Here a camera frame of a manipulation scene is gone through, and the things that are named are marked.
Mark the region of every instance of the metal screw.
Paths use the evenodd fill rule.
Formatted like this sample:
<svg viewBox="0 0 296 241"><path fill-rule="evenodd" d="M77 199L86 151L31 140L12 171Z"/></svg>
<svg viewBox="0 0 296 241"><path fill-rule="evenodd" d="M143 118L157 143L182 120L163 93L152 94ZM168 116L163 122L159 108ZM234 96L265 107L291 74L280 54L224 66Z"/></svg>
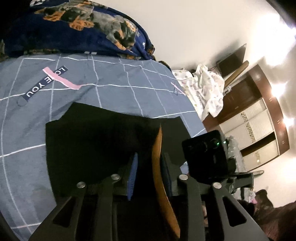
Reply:
<svg viewBox="0 0 296 241"><path fill-rule="evenodd" d="M78 188L84 188L85 187L85 182L79 182L76 185Z"/></svg>
<svg viewBox="0 0 296 241"><path fill-rule="evenodd" d="M222 187L221 183L213 183L213 187L220 189Z"/></svg>
<svg viewBox="0 0 296 241"><path fill-rule="evenodd" d="M111 175L112 180L118 180L120 178L120 175L118 174L112 174Z"/></svg>
<svg viewBox="0 0 296 241"><path fill-rule="evenodd" d="M187 179L188 179L188 176L187 176L186 174L181 174L181 175L179 176L179 179L180 179L180 180L187 180Z"/></svg>

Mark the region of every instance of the crumpled white fabric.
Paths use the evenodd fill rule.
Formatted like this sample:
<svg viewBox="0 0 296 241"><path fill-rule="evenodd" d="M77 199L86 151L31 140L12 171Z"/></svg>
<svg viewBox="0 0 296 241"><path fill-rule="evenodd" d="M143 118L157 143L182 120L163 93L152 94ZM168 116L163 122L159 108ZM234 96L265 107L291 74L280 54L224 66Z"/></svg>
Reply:
<svg viewBox="0 0 296 241"><path fill-rule="evenodd" d="M223 108L223 78L199 64L193 75L186 70L172 71L203 121L210 113L216 117Z"/></svg>

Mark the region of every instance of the bed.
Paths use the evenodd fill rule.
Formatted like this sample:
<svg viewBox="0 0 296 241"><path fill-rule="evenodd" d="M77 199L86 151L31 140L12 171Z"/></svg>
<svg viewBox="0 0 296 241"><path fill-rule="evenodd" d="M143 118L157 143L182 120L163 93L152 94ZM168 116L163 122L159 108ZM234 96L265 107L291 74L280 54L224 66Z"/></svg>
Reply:
<svg viewBox="0 0 296 241"><path fill-rule="evenodd" d="M68 70L58 81L21 102L46 74ZM0 63L0 209L20 240L30 235L56 203L46 168L45 124L59 119L73 102L150 118L180 116L191 137L206 132L171 71L153 60L90 54L21 56Z"/></svg>

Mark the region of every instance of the black cloth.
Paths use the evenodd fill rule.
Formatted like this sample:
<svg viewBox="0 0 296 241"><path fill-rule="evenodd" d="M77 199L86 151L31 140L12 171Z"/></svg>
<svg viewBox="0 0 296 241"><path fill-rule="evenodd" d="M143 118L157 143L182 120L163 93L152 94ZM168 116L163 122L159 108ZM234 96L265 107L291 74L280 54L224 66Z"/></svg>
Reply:
<svg viewBox="0 0 296 241"><path fill-rule="evenodd" d="M46 124L46 162L56 200L70 195L80 181L94 184L118 172L138 153L134 196L155 196L151 150L162 127L162 152L173 164L186 160L182 141L190 138L182 119L116 113L73 103L59 119Z"/></svg>

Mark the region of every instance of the navy blue floral blanket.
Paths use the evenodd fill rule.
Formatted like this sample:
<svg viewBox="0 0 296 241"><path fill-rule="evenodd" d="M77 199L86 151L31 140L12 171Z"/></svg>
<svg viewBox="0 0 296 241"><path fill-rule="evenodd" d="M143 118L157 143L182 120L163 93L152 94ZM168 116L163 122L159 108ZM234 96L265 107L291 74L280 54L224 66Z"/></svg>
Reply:
<svg viewBox="0 0 296 241"><path fill-rule="evenodd" d="M144 29L129 16L82 0L33 0L4 38L5 55L92 53L153 58Z"/></svg>

